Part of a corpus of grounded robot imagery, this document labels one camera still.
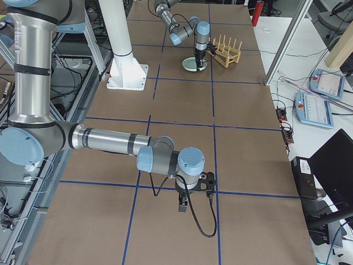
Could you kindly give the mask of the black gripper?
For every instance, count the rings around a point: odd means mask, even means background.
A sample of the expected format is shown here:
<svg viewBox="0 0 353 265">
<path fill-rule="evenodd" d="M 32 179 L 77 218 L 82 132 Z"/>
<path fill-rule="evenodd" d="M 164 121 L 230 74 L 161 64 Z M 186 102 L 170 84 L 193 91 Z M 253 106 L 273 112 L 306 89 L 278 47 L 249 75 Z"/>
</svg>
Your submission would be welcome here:
<svg viewBox="0 0 353 265">
<path fill-rule="evenodd" d="M 207 42 L 205 44 L 200 44 L 196 42 L 196 46 L 194 49 L 196 70 L 202 71 L 204 69 L 204 57 L 206 52 L 209 51 L 212 55 L 216 54 L 216 47 L 211 42 Z"/>
<path fill-rule="evenodd" d="M 188 196 L 186 193 L 186 189 L 185 187 L 187 187 L 187 190 L 189 192 L 189 194 L 193 193 L 193 192 L 198 192 L 198 193 L 205 193 L 207 198 L 209 199 L 209 201 L 213 201 L 213 194 L 214 193 L 206 193 L 206 192 L 202 192 L 200 190 L 200 177 L 201 175 L 199 175 L 199 177 L 197 178 L 197 182 L 194 184 L 185 184 L 183 181 L 183 176 L 181 175 L 176 175 L 176 179 L 175 179 L 175 188 L 177 190 L 177 192 L 179 193 L 179 205 L 178 205 L 178 212 L 180 213 L 185 213 L 188 209 Z"/>
</svg>

